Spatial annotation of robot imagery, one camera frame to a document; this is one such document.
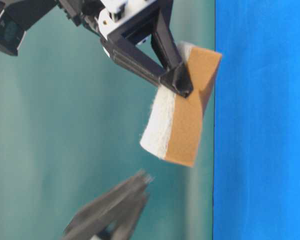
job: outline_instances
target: teal background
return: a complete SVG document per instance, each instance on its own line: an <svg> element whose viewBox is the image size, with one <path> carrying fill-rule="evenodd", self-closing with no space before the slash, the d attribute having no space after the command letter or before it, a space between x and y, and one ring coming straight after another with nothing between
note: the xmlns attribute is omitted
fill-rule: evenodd
<svg viewBox="0 0 300 240"><path fill-rule="evenodd" d="M214 49L214 8L176 0L176 41ZM190 169L139 145L155 92L57 8L18 58L0 53L0 240L59 239L78 208L139 169L155 181L133 240L212 239L214 97Z"/></svg>

